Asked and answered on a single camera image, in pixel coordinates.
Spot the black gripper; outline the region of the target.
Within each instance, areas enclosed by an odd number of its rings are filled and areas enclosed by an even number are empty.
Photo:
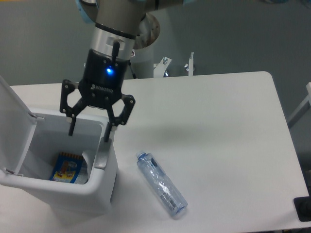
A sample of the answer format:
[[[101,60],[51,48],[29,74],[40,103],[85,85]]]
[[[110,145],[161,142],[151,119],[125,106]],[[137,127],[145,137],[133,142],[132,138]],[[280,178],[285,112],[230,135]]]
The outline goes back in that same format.
[[[107,110],[109,122],[104,133],[104,142],[109,141],[113,127],[126,125],[136,103],[132,95],[121,94],[127,67],[127,60],[113,61],[111,56],[90,49],[83,78],[79,84],[67,79],[62,81],[59,111],[71,119],[69,136],[73,136],[76,118],[84,110],[84,102],[87,106]],[[70,107],[68,96],[77,88],[82,98]],[[120,99],[124,104],[123,110],[119,116],[114,116],[112,105]]]

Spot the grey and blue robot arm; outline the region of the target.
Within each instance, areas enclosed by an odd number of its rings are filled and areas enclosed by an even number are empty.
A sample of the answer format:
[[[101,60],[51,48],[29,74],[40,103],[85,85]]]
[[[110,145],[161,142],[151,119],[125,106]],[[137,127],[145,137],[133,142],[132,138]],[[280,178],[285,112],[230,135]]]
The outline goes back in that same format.
[[[86,67],[78,83],[64,79],[60,112],[71,119],[72,136],[77,116],[87,107],[104,109],[108,125],[104,140],[119,125],[125,125],[135,105],[132,95],[121,92],[124,75],[143,17],[188,0],[80,0],[78,4],[95,23]]]

